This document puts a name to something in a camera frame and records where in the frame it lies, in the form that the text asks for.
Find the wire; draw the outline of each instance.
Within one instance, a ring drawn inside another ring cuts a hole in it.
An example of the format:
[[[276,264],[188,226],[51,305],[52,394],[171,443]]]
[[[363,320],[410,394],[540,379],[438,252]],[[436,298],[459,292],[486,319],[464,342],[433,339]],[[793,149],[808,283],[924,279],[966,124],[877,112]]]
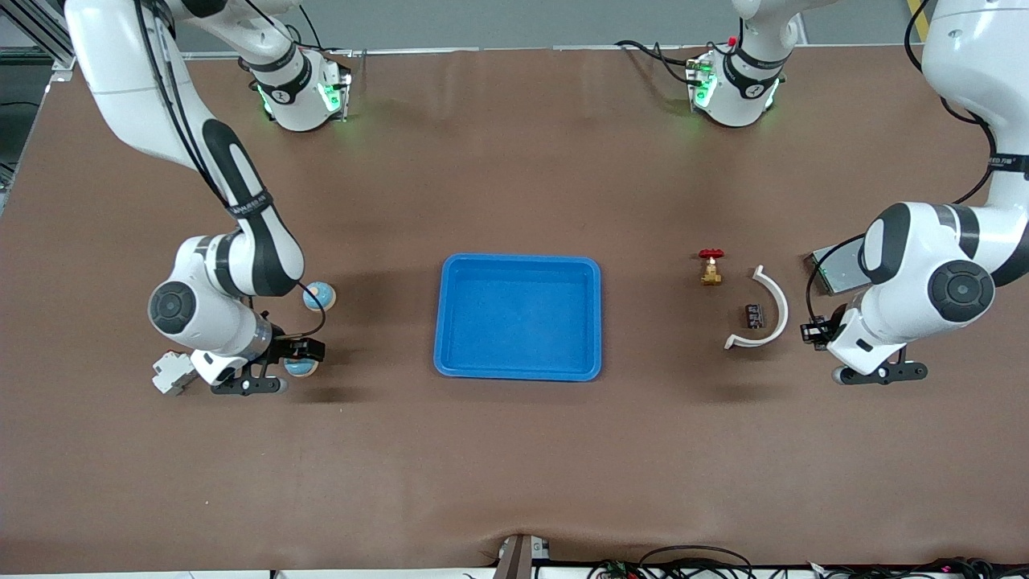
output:
[[[743,19],[742,17],[740,19],[740,32],[739,32],[739,34],[736,37],[736,45],[731,46],[730,49],[728,49],[728,50],[722,50],[714,42],[708,42],[706,44],[706,46],[708,48],[710,48],[710,49],[718,52],[719,55],[721,55],[723,57],[731,57],[731,56],[735,55],[736,52],[742,50],[743,49]]]
[[[247,5],[249,5],[250,8],[253,9],[253,11],[257,12],[257,14],[261,19],[263,19],[263,21],[267,22],[272,28],[274,28],[276,31],[278,31],[279,34],[285,36],[286,39],[289,40],[290,42],[294,42],[293,38],[289,36],[288,31],[287,32],[283,32],[281,28],[279,28],[278,26],[276,26],[276,22],[274,20],[272,20],[271,16],[269,16],[268,14],[265,14],[263,10],[261,10],[260,8],[258,8],[257,5],[253,3],[253,0],[243,0],[243,1],[246,2]],[[311,26],[311,19],[308,17],[307,10],[305,10],[303,6],[300,7],[300,10],[304,12],[304,17],[307,19],[308,25]],[[296,45],[297,46],[304,46],[305,48],[312,48],[312,49],[315,49],[315,50],[320,50],[322,52],[328,52],[328,51],[331,51],[331,50],[343,50],[344,49],[344,48],[339,48],[339,47],[335,47],[335,46],[332,46],[332,47],[322,46],[321,45],[321,40],[318,39],[318,33],[315,31],[315,27],[314,26],[311,26],[311,32],[314,32],[315,42],[317,42],[317,44],[305,44],[303,42],[296,42]]]
[[[944,97],[939,97],[939,102],[944,105],[944,108],[947,109],[947,112],[950,113],[950,115],[953,116],[954,118],[957,118],[958,120],[960,120],[962,122],[969,122],[971,124],[979,124],[979,120],[975,120],[974,118],[968,118],[967,116],[961,115],[956,110],[954,110],[953,108],[951,108],[951,103],[947,102],[947,99],[945,99]]]
[[[668,59],[665,58],[665,52],[661,51],[661,44],[659,44],[658,42],[654,42],[653,43],[653,49],[658,52],[658,57],[661,58],[662,64],[665,65],[665,70],[667,70],[668,73],[671,74],[673,78],[675,78],[676,80],[678,80],[679,82],[682,82],[684,84],[689,84],[690,86],[700,86],[701,85],[701,83],[700,83],[699,80],[691,80],[689,78],[686,78],[685,76],[679,76],[678,74],[675,73],[674,70],[672,70],[672,66],[669,64]]]
[[[311,299],[314,300],[316,304],[318,304],[318,312],[321,313],[321,322],[318,323],[318,326],[316,326],[314,330],[310,330],[308,332],[301,332],[299,334],[288,334],[286,336],[279,336],[277,338],[279,340],[295,340],[297,338],[307,338],[308,336],[313,336],[317,334],[319,331],[321,331],[322,328],[325,327],[325,320],[328,318],[328,316],[325,314],[325,306],[321,305],[321,300],[319,300],[318,297],[315,296],[313,292],[311,292],[311,289],[303,281],[297,281],[296,284],[303,287],[304,293],[310,296]]]
[[[644,46],[643,44],[640,44],[639,42],[637,42],[635,40],[618,40],[617,42],[614,43],[614,45],[615,46],[623,46],[623,47],[625,47],[625,46],[632,46],[634,48],[639,49],[639,51],[641,51],[644,55],[650,57],[651,59],[659,60],[659,61],[663,60],[663,61],[668,62],[669,64],[674,64],[676,66],[686,66],[686,63],[687,63],[687,61],[684,61],[684,60],[670,59],[670,58],[667,58],[667,57],[662,58],[662,56],[659,55],[658,52],[654,52],[650,48],[647,48],[646,46]]]
[[[153,46],[151,46],[150,43],[150,35],[147,32],[146,20],[143,15],[142,0],[136,0],[134,4],[136,7],[136,20],[139,24],[139,31],[142,36],[143,46],[146,48],[147,59],[150,63],[150,72],[153,74],[153,81],[157,85],[157,92],[161,94],[161,98],[164,101],[165,109],[167,110],[168,116],[172,121],[172,125],[174,126],[176,134],[178,134],[179,141],[182,143],[183,148],[185,148],[186,154],[189,155],[189,159],[192,161],[197,172],[201,174],[201,177],[204,178],[204,182],[211,188],[211,191],[214,192],[214,195],[218,198],[221,205],[227,208],[228,202],[225,201],[225,198],[221,195],[221,192],[218,190],[218,187],[214,184],[214,180],[211,178],[211,175],[207,170],[207,166],[204,164],[204,159],[200,157],[200,150],[196,148],[197,142],[192,139],[192,131],[189,130],[189,122],[186,119],[185,111],[182,108],[182,102],[178,93],[178,84],[175,83],[174,72],[171,70],[172,67],[169,66],[169,77],[172,79],[172,87],[175,92],[176,99],[179,100],[178,108],[179,113],[182,115],[181,122],[179,121],[179,116],[175,114],[175,108],[172,105],[171,98],[168,96],[168,89],[165,86],[165,78],[161,74],[161,69],[157,66],[157,58],[154,56]],[[189,139],[186,138],[186,133],[183,132],[183,123],[186,125],[186,131],[189,133]]]
[[[598,571],[600,571],[603,568],[604,568],[603,562],[598,563],[597,565],[594,566],[593,569],[590,570],[590,573],[587,574],[586,579],[593,579],[594,574],[597,573]]]
[[[829,255],[831,255],[832,253],[837,252],[837,249],[843,247],[844,245],[846,245],[848,243],[853,243],[854,241],[857,241],[858,239],[862,239],[863,237],[864,237],[864,233],[862,232],[862,233],[859,233],[859,234],[855,234],[854,237],[851,237],[850,239],[848,239],[846,241],[841,241],[840,243],[837,243],[836,245],[833,245],[828,251],[826,251],[825,254],[821,256],[821,258],[815,259],[815,264],[811,268],[811,275],[808,276],[808,286],[804,289],[804,301],[808,304],[808,317],[811,318],[811,323],[812,324],[815,323],[815,311],[811,306],[811,286],[814,285],[814,283],[815,283],[815,277],[818,276],[818,269],[821,268],[822,263],[825,262],[825,259],[829,258]]]
[[[925,10],[925,5],[928,3],[929,0],[922,0],[922,2],[919,3],[918,8],[915,8],[915,11],[911,13],[911,20],[908,21],[908,28],[903,31],[903,51],[908,53],[908,60],[911,61],[911,64],[917,68],[919,72],[922,72],[922,63],[918,62],[918,57],[915,56],[915,50],[911,47],[911,33],[915,31],[915,21],[918,20],[918,16],[922,15],[922,12]]]
[[[747,566],[748,569],[753,570],[753,566],[750,564],[750,560],[747,559],[747,557],[741,555],[740,553],[738,553],[736,551],[731,551],[729,549],[723,549],[721,547],[709,547],[707,545],[672,545],[672,546],[669,546],[669,547],[661,547],[660,549],[654,549],[652,551],[648,551],[645,555],[641,556],[640,560],[639,560],[639,563],[637,563],[637,565],[643,565],[643,563],[646,559],[652,557],[653,555],[657,555],[657,554],[660,554],[660,553],[667,553],[669,551],[713,551],[713,552],[716,552],[716,553],[724,553],[726,555],[732,555],[732,556],[734,556],[734,557],[742,560],[744,564],[746,564],[746,566]]]
[[[300,13],[304,14],[304,20],[308,21],[308,28],[311,29],[311,34],[315,35],[315,44],[318,45],[319,49],[323,49],[321,44],[321,38],[318,37],[318,31],[315,29],[315,25],[311,23],[311,16],[308,15],[308,11],[304,8],[303,4],[297,6],[297,8],[299,8]]]
[[[666,57],[665,52],[662,51],[662,49],[661,49],[661,43],[659,43],[659,42],[654,42],[653,43],[653,49],[652,50],[650,48],[647,48],[643,44],[640,44],[639,42],[637,42],[635,40],[619,40],[619,41],[615,42],[614,45],[615,46],[633,46],[635,48],[639,48],[639,50],[642,51],[644,55],[650,57],[651,59],[657,59],[657,60],[661,61],[662,64],[665,65],[665,70],[667,70],[668,73],[671,74],[672,77],[675,78],[676,80],[678,80],[679,82],[688,84],[690,86],[699,86],[700,85],[700,81],[693,80],[690,78],[686,78],[685,76],[680,76],[677,72],[675,72],[674,70],[672,70],[672,65],[683,66],[684,67],[684,66],[686,66],[686,64],[689,61],[687,61],[687,60],[679,60],[679,59],[670,59],[670,58]]]
[[[286,25],[286,30],[289,31],[289,36],[293,39],[293,42],[296,42],[296,43],[303,43],[304,42],[304,37],[300,36],[300,31],[296,30],[295,26],[293,26],[291,24],[287,24]]]

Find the metal frame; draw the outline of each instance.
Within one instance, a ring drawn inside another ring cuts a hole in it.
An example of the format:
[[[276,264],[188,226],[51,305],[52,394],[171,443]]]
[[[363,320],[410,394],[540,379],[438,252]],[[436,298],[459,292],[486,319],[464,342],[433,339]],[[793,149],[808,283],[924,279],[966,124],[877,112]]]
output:
[[[4,13],[37,46],[54,58],[55,68],[70,69],[75,50],[68,35],[64,14],[45,0],[0,0]]]

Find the white connector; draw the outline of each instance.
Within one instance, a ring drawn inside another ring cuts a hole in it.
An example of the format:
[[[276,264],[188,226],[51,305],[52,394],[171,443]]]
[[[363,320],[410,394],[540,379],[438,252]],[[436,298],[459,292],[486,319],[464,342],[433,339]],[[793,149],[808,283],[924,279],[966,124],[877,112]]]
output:
[[[179,396],[186,385],[197,379],[197,369],[189,357],[170,351],[153,363],[153,371],[156,375],[151,382],[165,396]]]

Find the table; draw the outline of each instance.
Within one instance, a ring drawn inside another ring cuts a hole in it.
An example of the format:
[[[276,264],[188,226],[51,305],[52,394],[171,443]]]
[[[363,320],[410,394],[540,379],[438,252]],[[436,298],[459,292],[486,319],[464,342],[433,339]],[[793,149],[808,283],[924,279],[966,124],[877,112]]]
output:
[[[1029,554],[1029,283],[910,349],[919,384],[838,387],[799,338],[804,254],[895,201],[957,197],[984,168],[979,130],[899,47],[797,49],[742,130],[688,112],[638,53],[351,64],[350,120],[309,134],[268,122],[235,63],[189,65],[306,279],[339,293],[327,362],[280,397],[149,385],[173,347],[147,321],[152,288],[182,240],[234,223],[194,173],[118,142],[81,75],[51,87],[0,226],[0,572],[476,566],[520,532],[562,559]],[[720,287],[693,257],[710,246]],[[459,251],[595,258],[599,378],[439,376],[439,268]],[[757,263],[789,297],[788,333],[725,352],[743,306],[770,305]],[[317,323],[297,295],[257,307],[287,331]]]

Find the yellow stripe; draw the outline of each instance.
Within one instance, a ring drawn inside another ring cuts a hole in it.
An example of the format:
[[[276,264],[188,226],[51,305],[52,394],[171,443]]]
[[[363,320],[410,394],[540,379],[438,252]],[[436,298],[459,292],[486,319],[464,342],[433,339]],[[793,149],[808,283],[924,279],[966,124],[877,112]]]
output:
[[[914,14],[921,3],[920,0],[908,0],[908,9]],[[918,20],[915,21],[915,29],[918,30],[918,37],[922,42],[925,42],[925,38],[929,35],[929,21],[925,17],[925,10],[922,10],[922,13],[918,14]]]

